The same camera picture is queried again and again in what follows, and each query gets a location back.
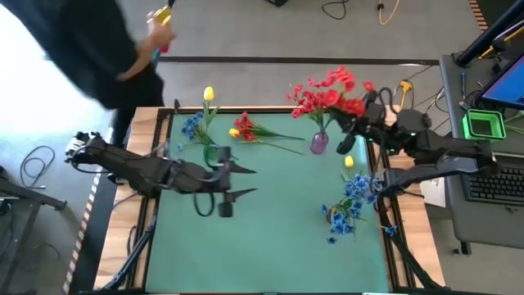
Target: keyboard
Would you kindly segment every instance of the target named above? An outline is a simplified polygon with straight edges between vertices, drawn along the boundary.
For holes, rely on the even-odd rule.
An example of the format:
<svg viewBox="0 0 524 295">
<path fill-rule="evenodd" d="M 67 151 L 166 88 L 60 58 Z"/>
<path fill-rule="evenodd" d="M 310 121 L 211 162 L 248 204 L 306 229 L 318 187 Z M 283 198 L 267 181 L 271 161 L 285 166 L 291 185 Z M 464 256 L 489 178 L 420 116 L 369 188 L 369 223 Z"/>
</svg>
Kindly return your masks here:
<svg viewBox="0 0 524 295">
<path fill-rule="evenodd" d="M 491 177 L 465 177 L 466 200 L 524 206 L 524 169 L 500 167 Z"/>
</svg>

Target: computer monitor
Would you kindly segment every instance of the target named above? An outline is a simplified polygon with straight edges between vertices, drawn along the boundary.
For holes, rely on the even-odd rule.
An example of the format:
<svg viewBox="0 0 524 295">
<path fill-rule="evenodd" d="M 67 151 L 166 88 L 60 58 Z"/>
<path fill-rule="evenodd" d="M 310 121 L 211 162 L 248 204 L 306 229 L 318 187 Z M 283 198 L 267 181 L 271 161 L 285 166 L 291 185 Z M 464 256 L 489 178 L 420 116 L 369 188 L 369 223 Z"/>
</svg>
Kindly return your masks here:
<svg viewBox="0 0 524 295">
<path fill-rule="evenodd" d="M 502 107 L 524 110 L 524 54 L 508 64 L 484 87 L 482 99 Z"/>
</svg>

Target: green table surface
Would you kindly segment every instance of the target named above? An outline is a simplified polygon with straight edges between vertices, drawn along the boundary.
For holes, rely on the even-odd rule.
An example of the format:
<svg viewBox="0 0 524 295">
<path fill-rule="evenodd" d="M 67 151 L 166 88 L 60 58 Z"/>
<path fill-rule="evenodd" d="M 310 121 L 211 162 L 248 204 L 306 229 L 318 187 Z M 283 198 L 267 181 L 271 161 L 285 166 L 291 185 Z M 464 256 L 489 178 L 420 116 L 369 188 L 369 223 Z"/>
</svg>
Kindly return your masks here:
<svg viewBox="0 0 524 295">
<path fill-rule="evenodd" d="M 190 115 L 174 118 L 172 157 L 204 165 L 201 145 L 182 151 L 187 143 L 180 130 Z M 330 225 L 320 213 L 322 203 L 343 198 L 341 170 L 352 175 L 368 172 L 365 144 L 359 138 L 350 155 L 355 166 L 347 170 L 336 153 L 344 138 L 333 122 L 327 151 L 314 155 L 309 143 L 318 126 L 289 114 L 253 114 L 250 118 L 280 133 L 305 141 L 269 138 L 271 143 L 303 152 L 297 155 L 263 144 L 240 144 L 228 131 L 239 115 L 218 114 L 210 136 L 230 146 L 237 163 L 256 170 L 233 175 L 233 191 L 258 188 L 234 203 L 233 218 L 196 214 L 192 197 L 164 191 L 152 242 L 146 290 L 151 293 L 348 293 L 387 292 L 386 263 L 374 210 L 367 206 L 355 236 L 337 237 L 330 245 Z M 222 202 L 218 195 L 217 203 Z M 202 211 L 207 195 L 199 195 Z"/>
</svg>

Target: wooden table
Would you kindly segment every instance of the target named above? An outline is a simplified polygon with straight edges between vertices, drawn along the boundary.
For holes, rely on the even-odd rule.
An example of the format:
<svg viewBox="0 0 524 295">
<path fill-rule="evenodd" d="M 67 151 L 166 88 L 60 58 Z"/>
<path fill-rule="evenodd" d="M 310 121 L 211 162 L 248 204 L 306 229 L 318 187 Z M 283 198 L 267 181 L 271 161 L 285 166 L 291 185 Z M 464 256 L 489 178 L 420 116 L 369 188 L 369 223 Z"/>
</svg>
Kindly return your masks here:
<svg viewBox="0 0 524 295">
<path fill-rule="evenodd" d="M 234 108 L 239 110 L 245 109 L 245 107 Z M 148 154 L 151 151 L 157 113 L 158 108 L 155 107 L 142 107 L 137 110 L 131 127 L 128 150 L 141 155 Z M 390 123 L 395 120 L 395 114 L 390 112 L 389 109 L 386 120 Z M 163 138 L 165 138 L 167 134 L 167 123 L 167 120 L 164 120 L 160 132 L 161 143 L 164 142 Z M 390 163 L 392 167 L 408 168 L 413 165 L 413 160 L 405 154 L 401 154 L 399 156 L 390 157 Z M 420 193 L 417 184 L 412 185 L 409 188 L 409 191 Z M 116 192 L 115 202 L 126 198 L 132 193 L 132 190 L 127 185 L 119 187 Z M 149 202 L 148 217 L 151 216 L 152 208 L 154 207 L 154 205 L 152 205 L 154 204 L 154 200 L 150 200 Z M 127 256 L 126 244 L 129 231 L 137 223 L 140 204 L 141 199 L 136 197 L 120 204 L 113 210 L 106 234 L 106 242 L 104 244 L 100 265 L 98 266 L 95 288 L 100 288 L 109 282 L 111 276 L 124 264 Z M 405 194 L 399 197 L 399 205 L 409 250 L 414 254 L 418 262 L 433 278 L 433 280 L 440 285 L 445 285 L 423 200 L 420 197 Z M 394 249 L 394 251 L 400 283 L 401 285 L 406 285 L 406 275 L 405 272 L 403 272 L 404 267 L 402 259 L 396 249 Z M 135 286 L 142 286 L 143 272 L 146 267 L 146 253 L 147 249 L 142 252 L 138 262 Z"/>
</svg>

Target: gray floor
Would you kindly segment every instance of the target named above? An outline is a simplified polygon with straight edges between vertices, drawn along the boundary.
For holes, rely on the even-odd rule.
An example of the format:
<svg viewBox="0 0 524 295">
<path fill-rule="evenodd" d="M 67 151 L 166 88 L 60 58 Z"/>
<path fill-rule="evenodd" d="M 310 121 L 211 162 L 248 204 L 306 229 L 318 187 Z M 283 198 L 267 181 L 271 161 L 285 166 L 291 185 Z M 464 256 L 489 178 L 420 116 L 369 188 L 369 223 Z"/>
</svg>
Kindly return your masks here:
<svg viewBox="0 0 524 295">
<path fill-rule="evenodd" d="M 329 19 L 320 10 L 326 1 L 290 0 L 274 8 L 262 0 L 178 1 L 174 26 L 178 40 L 169 54 L 179 56 L 267 57 L 367 57 L 434 58 L 464 49 L 480 30 L 467 0 L 402 0 L 387 26 L 380 26 L 375 2 L 353 0 L 343 21 Z M 386 0 L 391 9 L 393 1 Z M 140 39 L 145 34 L 145 15 L 163 0 L 122 1 L 129 29 Z M 52 251 L 36 258 L 38 268 L 18 276 L 18 290 L 35 286 L 41 294 L 61 289 L 67 263 L 87 201 L 92 177 L 73 171 L 63 162 L 66 143 L 78 130 L 104 132 L 110 113 L 72 87 L 20 23 L 0 7 L 0 39 L 13 40 L 0 48 L 0 162 L 15 181 L 25 154 L 39 144 L 56 151 L 56 160 L 41 183 L 46 193 L 68 200 L 70 210 L 59 214 L 44 208 L 38 217 L 33 245 L 51 243 Z M 197 105 L 205 86 L 213 85 L 220 105 L 285 104 L 289 84 L 320 78 L 335 66 L 252 64 L 160 64 L 165 79 L 165 102 L 175 98 L 183 105 Z M 394 88 L 421 66 L 348 66 L 358 79 Z M 413 78 L 416 102 L 441 86 L 438 67 Z M 425 110 L 427 103 L 418 107 Z M 431 111 L 434 125 L 447 118 Z M 449 131 L 448 125 L 439 133 Z M 473 245 L 474 255 L 452 256 L 457 247 L 448 220 L 431 218 L 440 262 L 447 284 L 458 290 L 520 294 L 524 283 L 524 252 Z"/>
</svg>

